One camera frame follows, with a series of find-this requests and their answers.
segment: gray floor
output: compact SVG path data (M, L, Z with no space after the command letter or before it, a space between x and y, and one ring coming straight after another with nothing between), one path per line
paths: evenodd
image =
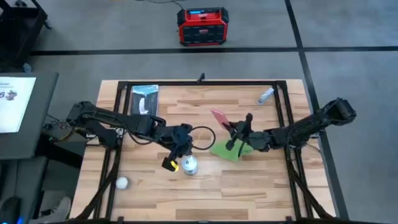
M306 47L398 45L394 0L291 0ZM53 30L37 50L178 48L174 4L133 0L40 0ZM223 47L295 47L283 0L187 0L185 7L224 6L231 18ZM329 128L338 176L352 220L396 223L395 146L398 52L309 53L321 105L337 96L358 112ZM36 71L60 73L50 112L65 117L74 102L95 101L103 79L303 78L297 53L146 54L32 57Z

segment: wooden table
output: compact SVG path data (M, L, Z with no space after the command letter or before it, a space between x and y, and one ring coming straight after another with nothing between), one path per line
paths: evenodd
M286 80L289 98L297 121L310 114L301 80ZM102 81L97 106L113 110L118 80ZM215 121L210 109L226 113L230 121L244 120L253 114L253 130L279 127L275 100L256 105L259 95L269 86L160 86L159 116L168 125L190 123L212 128L217 141L228 133ZM210 143L206 131L192 133L195 144ZM318 147L316 141L311 145ZM198 159L198 173L187 176L182 170L170 172L161 167L169 151L156 145L140 146L128 136L123 141L119 176L130 179L127 190L116 190L112 220L285 220L293 216L292 197L283 150L258 151L230 162L209 151L193 150ZM98 189L104 148L86 148L71 217L77 216ZM309 189L326 211L334 215L328 182L320 153L306 146L302 153ZM302 194L298 189L301 202ZM101 216L105 214L105 192Z

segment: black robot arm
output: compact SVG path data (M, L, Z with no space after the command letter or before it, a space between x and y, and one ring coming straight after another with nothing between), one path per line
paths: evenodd
M355 110L347 100L341 98L329 102L314 114L284 128L253 131L251 129L252 114L249 113L245 121L229 122L229 125L224 124L231 135L231 140L228 141L226 148L232 150L237 139L243 142L242 146L248 144L261 152L268 152L269 149L280 149L286 145L302 147L312 134L331 124L337 126L348 124L355 117Z
M189 135L192 126L189 124L166 126L164 119L148 114L124 115L83 101L73 105L67 123L84 136L87 133L97 135L99 142L111 149L119 144L118 134L115 130L107 129L100 123L125 129L137 144L157 143L170 150L169 156L164 158L162 163L162 167L170 171L178 170L177 157L189 155L192 152L192 137ZM135 138L146 140L146 142L139 142Z

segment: red box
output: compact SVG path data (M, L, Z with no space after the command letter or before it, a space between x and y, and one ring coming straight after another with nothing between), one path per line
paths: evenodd
M180 10L177 13L180 43L221 45L226 41L228 22L228 11L224 7Z

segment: green cloth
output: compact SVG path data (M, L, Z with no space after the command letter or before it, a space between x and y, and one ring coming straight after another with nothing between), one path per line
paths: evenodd
M234 147L230 151L227 148L225 148L225 145L227 142L228 142L228 140L216 143L210 149L210 152L216 156L219 156L222 159L226 159L226 160L233 161L233 162L238 162L239 161L239 158L238 158L239 148L241 147L242 141L236 140ZM241 156L247 155L250 152L252 152L253 150L254 149L251 146L248 146L247 144L245 144L242 148Z

